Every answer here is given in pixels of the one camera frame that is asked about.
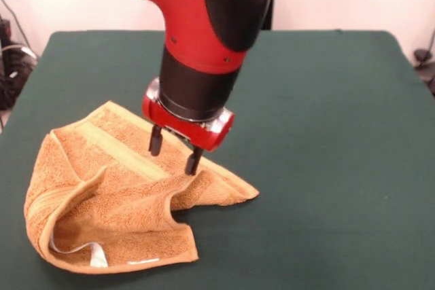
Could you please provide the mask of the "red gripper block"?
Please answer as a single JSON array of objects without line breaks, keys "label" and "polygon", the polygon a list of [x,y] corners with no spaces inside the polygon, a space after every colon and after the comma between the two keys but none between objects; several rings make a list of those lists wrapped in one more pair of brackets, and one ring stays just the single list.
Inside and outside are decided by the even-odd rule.
[{"label": "red gripper block", "polygon": [[203,150],[214,151],[221,145],[234,121],[234,113],[227,109],[209,122],[181,120],[170,114],[156,98],[150,98],[148,95],[143,98],[142,109],[144,116],[154,123],[148,148],[152,156],[160,154],[162,129],[186,139],[194,146],[185,166],[185,174],[188,176],[196,174]]}]

